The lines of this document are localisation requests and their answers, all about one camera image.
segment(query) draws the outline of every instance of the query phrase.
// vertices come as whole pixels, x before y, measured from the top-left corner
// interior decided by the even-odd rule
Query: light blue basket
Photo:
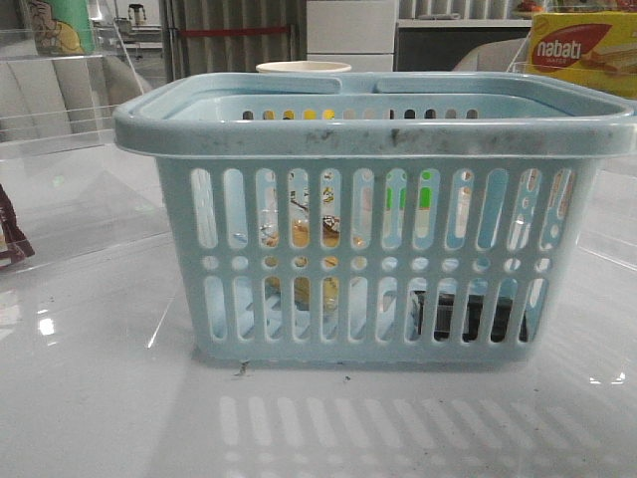
[[[524,359],[636,124],[513,74],[213,74],[115,113],[119,146],[157,158],[197,345],[222,359]]]

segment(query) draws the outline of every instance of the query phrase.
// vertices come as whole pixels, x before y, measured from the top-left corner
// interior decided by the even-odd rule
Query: red stripe
[[[207,37],[248,37],[255,35],[276,35],[289,33],[290,27],[265,27],[265,28],[230,28],[224,30],[179,30],[179,36],[184,38]]]

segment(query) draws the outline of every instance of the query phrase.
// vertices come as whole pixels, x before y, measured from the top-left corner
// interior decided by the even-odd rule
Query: table surface
[[[528,362],[241,374],[193,345],[151,160],[105,145],[0,171],[37,250],[0,271],[1,476],[635,476],[637,268],[590,241]],[[57,234],[36,187],[68,194]]]

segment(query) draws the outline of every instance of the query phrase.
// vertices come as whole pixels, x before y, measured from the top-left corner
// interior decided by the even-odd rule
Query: yellow box
[[[637,99],[637,13],[534,15],[526,72]]]

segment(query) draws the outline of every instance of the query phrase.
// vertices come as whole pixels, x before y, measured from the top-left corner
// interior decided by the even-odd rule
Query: snack package
[[[526,72],[637,99],[637,14],[535,15]]]

